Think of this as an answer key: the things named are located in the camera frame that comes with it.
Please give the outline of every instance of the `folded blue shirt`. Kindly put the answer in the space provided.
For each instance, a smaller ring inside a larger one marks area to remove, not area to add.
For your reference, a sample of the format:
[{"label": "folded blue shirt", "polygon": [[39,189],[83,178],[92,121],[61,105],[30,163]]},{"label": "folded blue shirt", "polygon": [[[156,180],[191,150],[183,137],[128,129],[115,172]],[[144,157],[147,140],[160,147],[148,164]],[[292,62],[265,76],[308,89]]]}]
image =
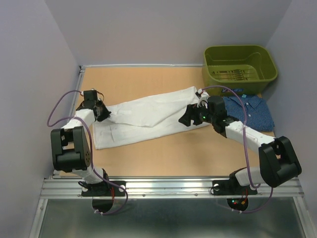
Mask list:
[{"label": "folded blue shirt", "polygon": [[[274,122],[264,99],[249,95],[240,97],[247,111],[247,126],[257,131],[273,131]],[[242,106],[235,96],[223,97],[228,115],[244,121]]]}]

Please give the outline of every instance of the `white wall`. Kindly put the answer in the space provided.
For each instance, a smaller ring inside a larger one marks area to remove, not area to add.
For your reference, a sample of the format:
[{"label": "white wall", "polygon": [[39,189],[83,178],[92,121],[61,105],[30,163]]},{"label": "white wall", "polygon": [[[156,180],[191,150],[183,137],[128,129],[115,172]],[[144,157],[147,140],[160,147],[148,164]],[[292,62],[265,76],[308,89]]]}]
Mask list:
[{"label": "white wall", "polygon": [[291,0],[46,0],[80,65],[202,63],[217,44],[266,45]]},{"label": "white wall", "polygon": [[317,1],[293,0],[267,48],[279,77],[264,93],[277,136],[293,143],[309,209],[317,224]]},{"label": "white wall", "polygon": [[[53,170],[46,120],[77,73],[44,0],[1,2],[0,237],[28,237],[43,178]],[[56,118],[68,112],[65,103]]]}]

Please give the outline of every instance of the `wooden table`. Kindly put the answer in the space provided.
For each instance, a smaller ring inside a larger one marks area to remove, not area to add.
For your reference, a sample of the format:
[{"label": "wooden table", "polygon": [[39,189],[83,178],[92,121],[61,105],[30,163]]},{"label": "wooden table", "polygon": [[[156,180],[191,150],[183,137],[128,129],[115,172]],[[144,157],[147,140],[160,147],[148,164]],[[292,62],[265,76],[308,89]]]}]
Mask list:
[{"label": "wooden table", "polygon": [[[199,67],[106,67],[87,68],[81,90],[97,89],[110,106],[191,86],[204,86]],[[212,126],[93,153],[94,164],[110,176],[228,176],[246,166],[243,146]],[[249,159],[259,165],[254,152]]]}]

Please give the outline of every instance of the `white cloth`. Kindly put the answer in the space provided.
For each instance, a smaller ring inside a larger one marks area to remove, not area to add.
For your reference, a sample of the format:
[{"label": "white cloth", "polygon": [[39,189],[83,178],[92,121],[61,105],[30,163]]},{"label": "white cloth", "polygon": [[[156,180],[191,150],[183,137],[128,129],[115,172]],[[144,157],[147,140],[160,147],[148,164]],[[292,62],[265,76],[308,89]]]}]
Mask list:
[{"label": "white cloth", "polygon": [[137,143],[208,125],[186,127],[178,122],[187,105],[199,101],[195,92],[191,87],[107,107],[112,112],[110,118],[93,124],[95,148]]}]

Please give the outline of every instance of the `green plastic basket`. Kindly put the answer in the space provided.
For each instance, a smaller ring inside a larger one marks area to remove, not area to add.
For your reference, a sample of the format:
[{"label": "green plastic basket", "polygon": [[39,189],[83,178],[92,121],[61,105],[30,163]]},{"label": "green plastic basket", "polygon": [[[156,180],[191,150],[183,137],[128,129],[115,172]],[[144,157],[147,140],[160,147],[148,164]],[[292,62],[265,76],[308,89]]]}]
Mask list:
[{"label": "green plastic basket", "polygon": [[[213,46],[205,50],[205,86],[222,85],[239,95],[258,94],[277,77],[268,51],[257,45]],[[209,95],[232,95],[222,88],[206,90]]]}]

